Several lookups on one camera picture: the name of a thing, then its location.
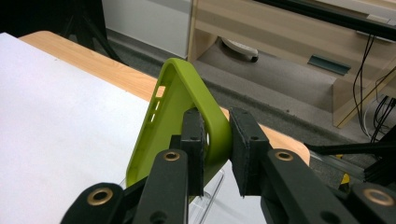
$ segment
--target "green phone case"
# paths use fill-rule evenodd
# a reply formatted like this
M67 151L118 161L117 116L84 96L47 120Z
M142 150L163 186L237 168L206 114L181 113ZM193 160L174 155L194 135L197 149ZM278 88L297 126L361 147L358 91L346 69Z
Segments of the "green phone case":
M155 156L169 148L173 134L181 134L183 114L193 107L202 114L209 136L205 151L205 184L219 171L231 153L228 120L195 68L183 60L168 59L134 146L126 173L127 187L149 175Z

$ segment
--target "brass insert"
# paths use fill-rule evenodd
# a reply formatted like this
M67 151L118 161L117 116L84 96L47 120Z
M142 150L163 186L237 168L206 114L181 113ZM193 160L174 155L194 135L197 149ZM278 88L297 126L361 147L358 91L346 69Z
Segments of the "brass insert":
M379 189L365 189L363 194L373 203L378 203L383 206L393 206L395 204L395 201L392 197Z
M275 156L282 161L292 161L293 156L289 154L288 152L280 151L275 154Z
M88 195L88 204L97 206L110 201L113 197L113 191L110 188L96 189Z
M180 158L180 155L176 152L167 152L163 155L163 158L166 161L177 161Z

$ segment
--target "gray floor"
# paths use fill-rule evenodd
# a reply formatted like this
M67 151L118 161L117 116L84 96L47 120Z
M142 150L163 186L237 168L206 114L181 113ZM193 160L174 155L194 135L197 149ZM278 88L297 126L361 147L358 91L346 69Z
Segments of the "gray floor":
M109 43L132 68L157 77L169 53L108 31ZM251 63L247 56L218 41L193 63L219 105L242 107L270 128L317 146L364 143L369 139L357 119L345 128L332 126L332 84L335 77L260 52ZM374 162L370 156L345 159L359 167ZM344 172L311 160L310 167L327 185L337 188Z

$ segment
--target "white paper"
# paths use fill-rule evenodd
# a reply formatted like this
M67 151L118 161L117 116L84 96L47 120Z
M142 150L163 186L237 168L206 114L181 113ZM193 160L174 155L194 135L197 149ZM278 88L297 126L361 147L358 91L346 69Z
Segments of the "white paper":
M125 177L149 103L0 34L0 223L59 223Z

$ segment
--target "white wall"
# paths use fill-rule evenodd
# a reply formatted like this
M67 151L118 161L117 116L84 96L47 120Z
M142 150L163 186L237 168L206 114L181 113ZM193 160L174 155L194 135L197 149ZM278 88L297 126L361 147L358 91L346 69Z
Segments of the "white wall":
M102 0L106 28L187 57L191 0Z

